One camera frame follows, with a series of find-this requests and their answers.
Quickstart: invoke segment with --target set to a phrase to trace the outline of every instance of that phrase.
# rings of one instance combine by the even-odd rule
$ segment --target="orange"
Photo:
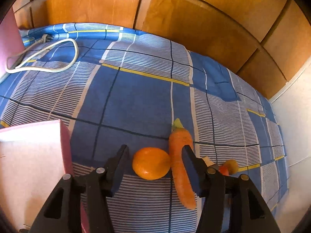
[[[145,180],[162,178],[169,171],[169,155],[154,147],[145,147],[134,154],[132,167],[134,172]]]

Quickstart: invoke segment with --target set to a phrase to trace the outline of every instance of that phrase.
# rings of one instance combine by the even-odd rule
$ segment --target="pink box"
[[[65,174],[73,174],[69,130],[61,120],[0,130],[0,206],[16,229],[29,229]],[[81,206],[81,224],[88,220]]]
[[[15,21],[13,8],[11,8],[0,24],[0,83],[7,77],[4,62],[7,57],[16,55],[25,50],[21,35]],[[8,60],[10,68],[19,57]]]

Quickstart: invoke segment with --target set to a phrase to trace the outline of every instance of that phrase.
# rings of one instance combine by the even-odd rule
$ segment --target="yellow stripe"
[[[119,67],[114,66],[114,65],[109,65],[109,64],[105,64],[105,63],[103,63],[102,65],[103,65],[103,66],[106,66],[106,67],[110,67],[110,68],[112,68],[112,69],[119,70]]]
[[[71,31],[68,33],[76,33],[76,32],[120,32],[120,30],[81,30],[81,31]]]
[[[251,109],[246,109],[246,110],[249,111],[249,112],[252,112],[252,113],[254,113],[254,114],[258,115],[258,116],[265,117],[265,115],[262,115],[262,114],[260,114],[260,113],[258,113],[256,111],[254,111],[254,110],[251,110]]]
[[[103,63],[102,65],[110,67],[112,69],[116,69],[116,70],[119,69],[119,67],[114,66],[114,65],[109,65],[109,64],[105,64],[105,63]],[[166,77],[163,77],[163,76],[149,74],[149,73],[144,73],[144,72],[140,72],[140,71],[136,71],[136,70],[131,70],[131,69],[127,69],[127,68],[121,68],[120,71],[131,73],[131,74],[139,74],[139,75],[150,77],[150,78],[154,78],[154,79],[174,82],[174,83],[178,83],[178,84],[181,84],[181,85],[184,85],[184,86],[187,86],[187,87],[189,86],[189,83],[186,83],[186,82],[183,82],[183,81],[180,81],[180,80],[176,80],[176,79],[172,79],[172,78],[166,78]]]
[[[10,125],[8,125],[5,121],[2,120],[0,121],[0,124],[5,128],[10,127]]]
[[[274,206],[273,206],[273,208],[272,209],[270,209],[270,211],[272,211],[275,207],[277,206],[277,204],[275,204]]]
[[[247,169],[254,169],[254,168],[257,168],[257,167],[260,167],[260,164],[255,164],[255,165],[251,165],[251,166],[244,166],[244,167],[240,167],[238,169],[238,172],[242,172],[242,171],[246,171]]]
[[[284,155],[283,156],[279,156],[279,157],[275,158],[274,160],[277,161],[277,160],[279,160],[281,158],[284,158],[284,157],[285,157]]]

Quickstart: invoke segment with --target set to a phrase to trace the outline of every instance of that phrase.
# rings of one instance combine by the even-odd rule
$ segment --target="white power cord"
[[[31,55],[29,58],[24,60],[21,64],[19,64],[17,67],[15,67],[13,69],[10,69],[10,68],[7,67],[7,61],[10,58],[13,58],[13,57],[20,56],[20,55],[24,54],[25,52],[29,51],[33,46],[35,46],[37,44],[40,44],[40,43],[45,43],[46,41],[49,41],[49,38],[50,37],[47,34],[44,34],[40,40],[38,40],[36,43],[33,43],[31,46],[29,46],[27,49],[25,49],[21,53],[13,55],[11,57],[8,57],[6,59],[6,61],[5,61],[5,66],[4,66],[5,71],[8,72],[9,74],[14,74],[14,73],[17,73],[17,72],[27,71],[27,70],[41,71],[41,72],[48,72],[48,73],[58,73],[58,72],[65,71],[68,68],[70,68],[76,62],[76,60],[78,58],[78,55],[79,55],[79,49],[78,49],[77,42],[74,39],[72,39],[72,38],[63,39],[63,40],[57,41],[57,42],[55,42],[55,43],[45,47],[44,49],[40,50],[39,52],[36,52],[35,54]],[[75,56],[73,57],[72,61],[67,66],[64,66],[62,68],[57,68],[57,69],[54,69],[54,68],[44,68],[44,67],[39,67],[39,66],[26,66],[26,67],[22,67],[29,60],[31,60],[33,57],[39,55],[40,53],[42,53],[42,52],[44,52],[46,50],[50,51],[50,50],[52,50],[54,48],[54,46],[56,46],[56,45],[58,45],[60,43],[63,43],[63,42],[67,42],[67,41],[71,41],[73,43],[73,45],[74,45],[74,48],[75,48]]]

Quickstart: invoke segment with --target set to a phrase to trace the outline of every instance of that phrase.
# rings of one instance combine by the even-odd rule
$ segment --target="blue plaid bedsheet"
[[[11,74],[0,85],[1,128],[61,119],[71,132],[75,174],[83,175],[122,144],[131,156],[142,147],[168,151],[172,122],[180,118],[198,157],[236,159],[236,175],[248,174],[276,212],[288,189],[286,150],[271,105],[249,84],[209,57],[142,31],[97,23],[21,31],[25,46],[44,33],[75,39],[78,60],[61,73]],[[73,56],[73,44],[63,43],[27,65],[59,68]],[[129,164],[108,205],[116,232],[173,233],[195,232],[203,201],[197,197],[197,209],[187,210],[170,172],[147,181]],[[228,220],[227,211],[223,230]]]

